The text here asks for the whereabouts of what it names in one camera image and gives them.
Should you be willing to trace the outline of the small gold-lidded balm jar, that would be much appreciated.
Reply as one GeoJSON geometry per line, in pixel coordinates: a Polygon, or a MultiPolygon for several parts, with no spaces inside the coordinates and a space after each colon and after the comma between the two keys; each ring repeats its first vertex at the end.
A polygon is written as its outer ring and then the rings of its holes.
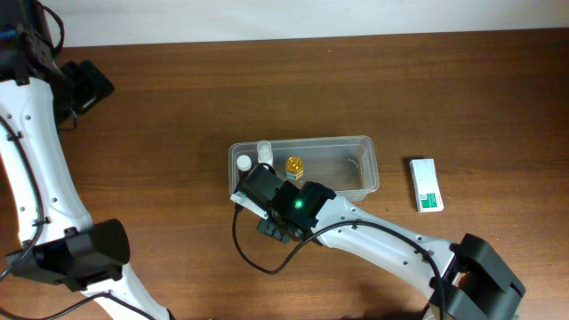
{"type": "Polygon", "coordinates": [[[290,180],[299,180],[304,174],[304,163],[300,157],[291,156],[285,162],[286,177],[290,180]]]}

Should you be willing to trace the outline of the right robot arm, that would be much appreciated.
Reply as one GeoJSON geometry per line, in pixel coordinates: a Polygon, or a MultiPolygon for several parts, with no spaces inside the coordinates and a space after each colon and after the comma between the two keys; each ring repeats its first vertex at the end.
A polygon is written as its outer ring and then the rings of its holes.
{"type": "Polygon", "coordinates": [[[525,286],[483,238],[459,243],[399,227],[316,182],[297,188],[268,164],[238,174],[236,210],[260,216],[258,230],[303,247],[352,253],[399,277],[429,300],[436,319],[512,319],[525,286]]]}

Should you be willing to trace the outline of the dark bottle white cap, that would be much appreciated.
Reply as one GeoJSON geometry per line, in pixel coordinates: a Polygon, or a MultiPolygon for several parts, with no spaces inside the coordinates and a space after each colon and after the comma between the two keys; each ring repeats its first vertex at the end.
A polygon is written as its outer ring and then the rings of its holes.
{"type": "Polygon", "coordinates": [[[238,181],[246,178],[252,169],[252,159],[248,155],[241,155],[236,159],[238,169],[238,181]]]}

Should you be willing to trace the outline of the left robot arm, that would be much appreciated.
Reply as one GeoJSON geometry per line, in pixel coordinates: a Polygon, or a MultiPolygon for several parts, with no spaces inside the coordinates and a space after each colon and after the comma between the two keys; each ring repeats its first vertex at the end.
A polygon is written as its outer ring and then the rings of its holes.
{"type": "Polygon", "coordinates": [[[71,179],[59,134],[114,90],[88,60],[56,63],[55,13],[37,1],[1,4],[1,160],[17,205],[20,248],[5,274],[65,285],[115,319],[168,319],[130,263],[116,219],[94,222],[71,179]]]}

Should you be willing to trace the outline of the white lotion bottle clear cap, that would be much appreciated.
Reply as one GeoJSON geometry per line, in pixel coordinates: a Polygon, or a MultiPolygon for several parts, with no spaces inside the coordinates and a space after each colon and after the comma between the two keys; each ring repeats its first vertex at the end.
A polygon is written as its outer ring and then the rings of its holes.
{"type": "Polygon", "coordinates": [[[262,140],[257,143],[257,161],[259,164],[273,166],[273,151],[269,141],[262,140]]]}

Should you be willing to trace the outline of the white medicine box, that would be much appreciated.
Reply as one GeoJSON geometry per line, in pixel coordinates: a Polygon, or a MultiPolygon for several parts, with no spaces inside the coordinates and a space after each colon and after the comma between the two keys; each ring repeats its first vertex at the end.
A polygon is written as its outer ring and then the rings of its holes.
{"type": "Polygon", "coordinates": [[[410,169],[418,212],[443,211],[445,206],[438,185],[434,160],[432,158],[412,159],[410,169]]]}

